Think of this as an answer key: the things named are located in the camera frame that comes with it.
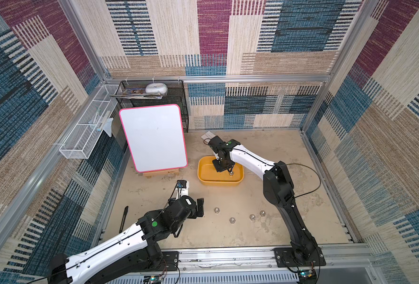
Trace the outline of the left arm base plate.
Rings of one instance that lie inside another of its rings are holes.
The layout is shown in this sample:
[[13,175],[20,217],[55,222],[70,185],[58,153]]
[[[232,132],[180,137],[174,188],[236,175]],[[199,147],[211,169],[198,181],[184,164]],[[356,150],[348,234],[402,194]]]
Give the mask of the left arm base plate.
[[163,257],[159,261],[158,265],[153,266],[153,272],[165,273],[165,272],[177,272],[179,262],[178,251],[165,251]]

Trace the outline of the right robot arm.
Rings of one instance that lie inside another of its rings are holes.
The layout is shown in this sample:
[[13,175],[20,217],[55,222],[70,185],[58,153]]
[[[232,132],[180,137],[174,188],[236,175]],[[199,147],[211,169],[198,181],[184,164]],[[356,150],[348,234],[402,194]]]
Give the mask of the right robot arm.
[[323,252],[307,229],[297,207],[288,165],[282,161],[264,159],[233,139],[225,142],[215,136],[209,140],[208,145],[216,157],[213,160],[216,171],[230,172],[237,163],[263,181],[263,195],[278,209],[291,239],[290,248],[274,249],[278,267],[325,266]]

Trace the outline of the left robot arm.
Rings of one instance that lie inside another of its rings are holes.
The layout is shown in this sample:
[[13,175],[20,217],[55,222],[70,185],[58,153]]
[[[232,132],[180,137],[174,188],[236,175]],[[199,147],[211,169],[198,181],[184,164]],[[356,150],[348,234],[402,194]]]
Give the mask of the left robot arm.
[[159,271],[164,256],[158,243],[178,237],[187,219],[204,216],[204,199],[190,196],[172,201],[165,209],[145,213],[135,224],[83,253],[52,258],[50,284],[105,284],[131,272]]

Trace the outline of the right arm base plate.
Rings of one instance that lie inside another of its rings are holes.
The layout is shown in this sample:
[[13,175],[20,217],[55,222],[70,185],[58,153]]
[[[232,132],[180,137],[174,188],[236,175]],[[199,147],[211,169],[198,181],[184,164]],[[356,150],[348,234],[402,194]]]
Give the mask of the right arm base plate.
[[276,247],[273,249],[276,264],[278,267],[310,267],[325,266],[325,261],[322,250],[317,247],[310,254],[295,250],[292,247]]

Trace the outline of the yellow plastic storage box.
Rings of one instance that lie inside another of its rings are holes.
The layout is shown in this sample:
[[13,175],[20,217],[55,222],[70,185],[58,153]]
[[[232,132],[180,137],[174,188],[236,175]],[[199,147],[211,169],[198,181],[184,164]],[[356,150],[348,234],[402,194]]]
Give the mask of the yellow plastic storage box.
[[229,171],[217,172],[213,165],[214,156],[205,156],[198,163],[198,178],[206,186],[237,186],[244,179],[244,168],[236,163],[233,174]]

